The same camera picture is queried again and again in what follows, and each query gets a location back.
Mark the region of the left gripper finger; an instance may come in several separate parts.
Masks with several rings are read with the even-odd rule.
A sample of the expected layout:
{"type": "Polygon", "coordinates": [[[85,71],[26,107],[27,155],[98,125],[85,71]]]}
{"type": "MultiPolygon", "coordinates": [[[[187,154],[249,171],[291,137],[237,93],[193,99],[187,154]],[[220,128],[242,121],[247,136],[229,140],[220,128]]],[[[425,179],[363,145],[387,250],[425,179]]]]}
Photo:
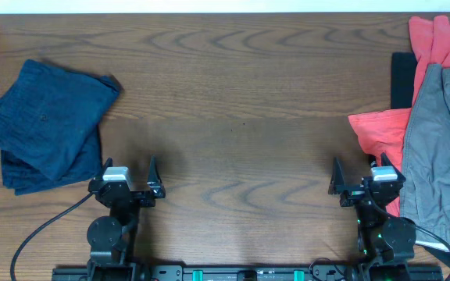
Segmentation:
{"type": "Polygon", "coordinates": [[[101,171],[100,171],[99,174],[98,174],[98,178],[99,178],[100,180],[103,179],[103,176],[104,176],[106,170],[107,170],[109,167],[112,167],[112,166],[113,166],[112,163],[113,163],[113,160],[112,160],[111,158],[107,158],[107,160],[105,161],[105,163],[104,163],[103,166],[102,166],[101,171]]]}
{"type": "Polygon", "coordinates": [[[155,198],[166,197],[166,189],[159,176],[159,172],[156,165],[156,158],[154,155],[151,157],[150,161],[147,184],[150,187],[150,190],[155,198]]]}

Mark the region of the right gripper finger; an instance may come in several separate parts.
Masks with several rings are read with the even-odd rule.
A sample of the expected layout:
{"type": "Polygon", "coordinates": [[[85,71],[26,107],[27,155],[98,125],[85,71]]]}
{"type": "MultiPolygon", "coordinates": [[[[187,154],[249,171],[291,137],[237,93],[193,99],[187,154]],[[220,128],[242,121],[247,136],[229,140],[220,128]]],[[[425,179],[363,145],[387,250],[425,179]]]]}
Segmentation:
{"type": "Polygon", "coordinates": [[[345,189],[345,178],[341,163],[338,158],[334,158],[332,165],[332,174],[328,194],[340,194],[345,189]]]}
{"type": "Polygon", "coordinates": [[[389,159],[389,157],[386,155],[385,152],[382,152],[380,155],[380,159],[381,159],[381,166],[393,166],[395,168],[395,171],[398,174],[398,178],[397,182],[400,183],[404,183],[405,182],[405,177],[402,175],[402,173],[393,165],[393,163],[391,162],[391,160],[389,159]]]}

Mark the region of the grey cargo shorts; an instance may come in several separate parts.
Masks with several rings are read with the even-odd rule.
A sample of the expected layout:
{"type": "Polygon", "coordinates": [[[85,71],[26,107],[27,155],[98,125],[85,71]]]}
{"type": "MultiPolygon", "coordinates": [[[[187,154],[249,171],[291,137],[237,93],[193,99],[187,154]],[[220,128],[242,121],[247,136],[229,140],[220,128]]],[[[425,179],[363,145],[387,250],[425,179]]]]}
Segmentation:
{"type": "Polygon", "coordinates": [[[428,66],[402,156],[400,214],[450,244],[450,69],[428,66]]]}

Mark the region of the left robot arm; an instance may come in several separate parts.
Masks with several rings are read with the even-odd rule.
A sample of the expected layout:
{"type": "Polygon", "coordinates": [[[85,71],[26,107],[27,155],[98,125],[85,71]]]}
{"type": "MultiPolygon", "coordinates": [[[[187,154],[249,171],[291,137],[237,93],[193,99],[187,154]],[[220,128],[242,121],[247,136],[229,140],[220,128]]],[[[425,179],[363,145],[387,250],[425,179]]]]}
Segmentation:
{"type": "Polygon", "coordinates": [[[87,281],[148,281],[147,265],[134,260],[134,242],[138,233],[139,213],[152,208],[166,196],[156,158],[151,157],[147,190],[133,190],[127,167],[113,165],[108,159],[91,179],[88,192],[109,209],[109,214],[94,220],[87,229],[91,246],[87,263],[87,281]]]}

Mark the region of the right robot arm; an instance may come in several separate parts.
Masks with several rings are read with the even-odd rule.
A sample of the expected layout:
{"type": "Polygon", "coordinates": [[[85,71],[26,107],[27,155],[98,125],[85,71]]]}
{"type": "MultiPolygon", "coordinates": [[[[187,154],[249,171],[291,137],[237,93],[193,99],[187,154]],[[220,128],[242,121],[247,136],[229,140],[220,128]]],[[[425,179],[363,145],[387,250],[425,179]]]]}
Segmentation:
{"type": "Polygon", "coordinates": [[[328,193],[340,197],[342,208],[357,214],[357,248],[363,257],[343,272],[346,280],[410,280],[407,261],[414,257],[414,222],[386,212],[395,200],[405,177],[381,155],[381,166],[371,169],[359,184],[347,184],[340,161],[333,161],[328,193]]]}

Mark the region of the folded navy blue shorts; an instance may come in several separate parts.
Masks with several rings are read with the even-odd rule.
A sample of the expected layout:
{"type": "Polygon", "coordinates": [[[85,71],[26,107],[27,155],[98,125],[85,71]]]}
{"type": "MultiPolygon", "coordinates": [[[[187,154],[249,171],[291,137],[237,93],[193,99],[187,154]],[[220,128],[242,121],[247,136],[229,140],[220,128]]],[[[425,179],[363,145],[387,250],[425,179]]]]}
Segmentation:
{"type": "Polygon", "coordinates": [[[98,124],[120,92],[110,76],[28,59],[0,98],[3,185],[24,195],[92,178],[102,167],[98,124]]]}

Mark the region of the black garment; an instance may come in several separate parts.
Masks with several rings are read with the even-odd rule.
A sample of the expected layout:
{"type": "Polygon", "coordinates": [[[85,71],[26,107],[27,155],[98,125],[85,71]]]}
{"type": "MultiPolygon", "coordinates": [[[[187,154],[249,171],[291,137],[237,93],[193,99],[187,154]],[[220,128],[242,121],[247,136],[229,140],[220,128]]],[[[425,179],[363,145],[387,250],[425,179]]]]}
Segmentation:
{"type": "Polygon", "coordinates": [[[391,55],[391,109],[411,108],[417,61],[412,52],[391,55]]]}

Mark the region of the red orange shirt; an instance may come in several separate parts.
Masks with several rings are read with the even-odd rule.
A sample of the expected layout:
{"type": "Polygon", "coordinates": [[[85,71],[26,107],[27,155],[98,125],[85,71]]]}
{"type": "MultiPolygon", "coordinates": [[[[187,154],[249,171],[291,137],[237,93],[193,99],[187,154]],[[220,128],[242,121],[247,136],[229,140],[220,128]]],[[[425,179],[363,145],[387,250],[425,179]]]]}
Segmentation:
{"type": "MultiPolygon", "coordinates": [[[[447,16],[433,20],[417,16],[409,20],[409,36],[417,67],[414,79],[412,107],[420,92],[427,66],[440,63],[450,68],[450,22],[447,16]]],[[[375,157],[385,152],[392,163],[400,167],[404,136],[411,108],[389,109],[350,115],[348,121],[356,133],[362,150],[375,157]]]]}

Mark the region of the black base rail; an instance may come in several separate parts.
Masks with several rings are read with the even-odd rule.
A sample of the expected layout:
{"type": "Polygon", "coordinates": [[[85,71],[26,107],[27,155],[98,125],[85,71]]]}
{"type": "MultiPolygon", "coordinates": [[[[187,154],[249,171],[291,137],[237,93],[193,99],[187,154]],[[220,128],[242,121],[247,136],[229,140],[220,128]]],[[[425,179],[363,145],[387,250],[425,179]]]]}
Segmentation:
{"type": "Polygon", "coordinates": [[[309,267],[182,267],[158,265],[150,269],[86,269],[52,270],[53,281],[88,280],[153,280],[153,281],[339,281],[364,280],[358,270],[344,265],[312,265],[309,267]]]}

